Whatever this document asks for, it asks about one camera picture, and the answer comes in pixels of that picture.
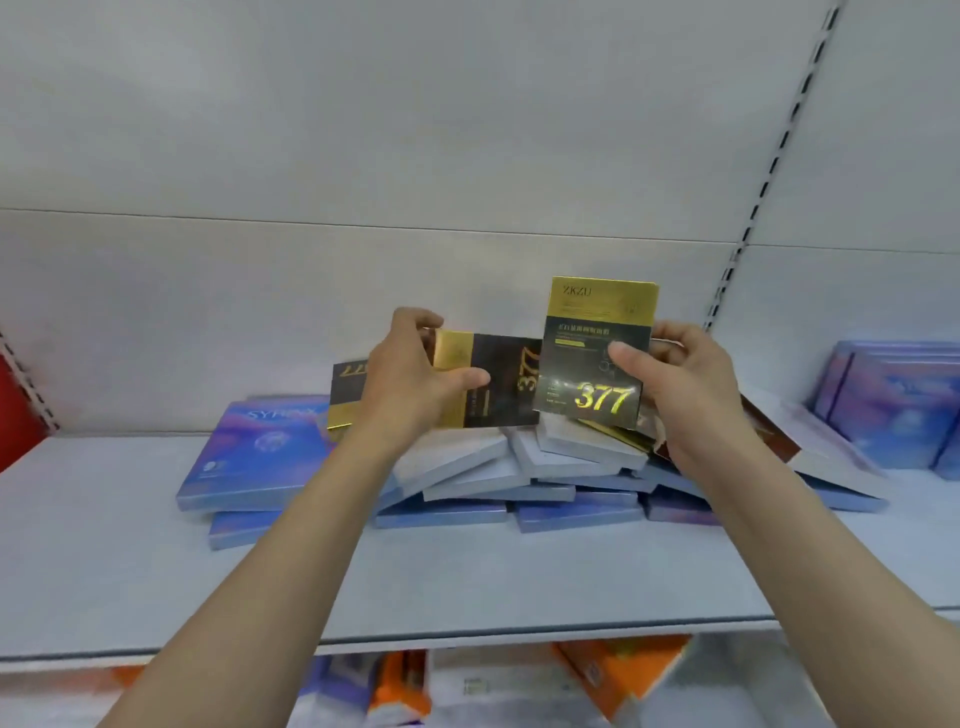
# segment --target left hand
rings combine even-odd
[[[430,365],[421,332],[439,328],[441,316],[425,308],[398,308],[390,333],[370,354],[357,423],[375,429],[401,454],[437,424],[446,404],[490,382],[475,367],[438,372]]]

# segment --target gradient blue box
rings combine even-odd
[[[960,344],[949,341],[840,341],[833,348],[827,367],[817,386],[810,411],[826,422],[843,388],[851,364],[862,353],[927,354],[960,352]]]
[[[640,504],[593,505],[589,503],[541,503],[516,506],[516,524],[523,533],[559,531],[643,520]]]
[[[828,424],[881,468],[933,466],[960,413],[960,357],[855,358]]]
[[[937,456],[933,471],[944,480],[960,480],[960,417],[953,425],[953,434]]]
[[[334,448],[329,397],[233,402],[177,493],[181,511],[282,510]]]
[[[224,511],[213,514],[206,542],[214,551],[248,546],[270,530],[282,511]]]
[[[710,504],[690,493],[658,485],[653,493],[641,499],[648,521],[720,525]]]
[[[417,528],[428,525],[472,525],[507,520],[507,506],[496,501],[431,500],[422,494],[391,506],[373,518],[377,528]]]

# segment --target right hand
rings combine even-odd
[[[643,382],[666,428],[670,457],[681,472],[702,482],[724,450],[761,445],[740,403],[730,355],[694,324],[654,324],[650,353],[614,341],[613,363]]]

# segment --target gold label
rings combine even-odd
[[[547,316],[649,327],[659,294],[656,283],[554,276]]]

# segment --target white shelf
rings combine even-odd
[[[204,519],[174,503],[204,441],[54,438],[0,475],[0,669],[145,659],[196,610],[246,553],[209,551]],[[960,608],[960,489],[928,478],[903,490],[920,504],[953,497],[937,512],[898,501],[883,515],[843,518],[949,615]],[[772,626],[719,528],[368,529],[320,650]]]

